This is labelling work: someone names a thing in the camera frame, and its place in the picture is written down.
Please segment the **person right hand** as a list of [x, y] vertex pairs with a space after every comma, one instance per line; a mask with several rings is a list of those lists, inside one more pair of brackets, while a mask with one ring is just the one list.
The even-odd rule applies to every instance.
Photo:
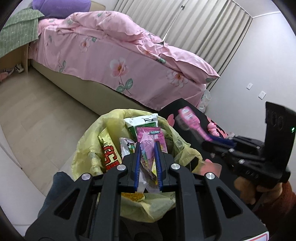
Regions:
[[261, 201], [261, 203], [274, 202], [282, 194], [282, 183], [276, 184], [273, 189], [267, 189], [256, 186], [243, 177], [238, 177], [234, 181], [234, 187], [240, 192], [240, 198], [251, 205], [257, 201]]

